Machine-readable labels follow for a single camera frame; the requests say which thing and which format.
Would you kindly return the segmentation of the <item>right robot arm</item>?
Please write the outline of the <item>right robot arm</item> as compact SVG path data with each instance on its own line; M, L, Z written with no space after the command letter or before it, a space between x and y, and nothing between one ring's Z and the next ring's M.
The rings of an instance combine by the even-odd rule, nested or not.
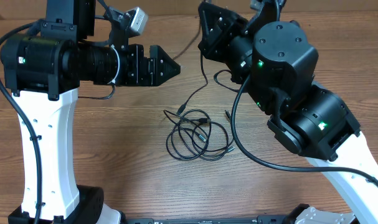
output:
M202 2L202 55L228 66L237 96L248 93L269 119L268 128L308 167L283 166L248 153L275 170L322 173L351 212L327 212L334 223L378 223L378 164L347 104L314 79L318 51L296 21L280 19L284 1L252 1L255 15Z

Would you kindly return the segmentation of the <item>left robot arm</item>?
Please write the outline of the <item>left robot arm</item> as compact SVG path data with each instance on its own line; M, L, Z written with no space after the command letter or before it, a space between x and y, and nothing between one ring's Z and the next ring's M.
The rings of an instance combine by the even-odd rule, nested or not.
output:
M9 223L125 223L99 187L78 185L73 169L73 119L80 82L110 86L160 86L181 71L160 46L145 57L130 44L148 15L139 7L106 6L111 32L91 42L95 1L49 1L43 19L0 38L4 78L0 90L21 127L24 196Z

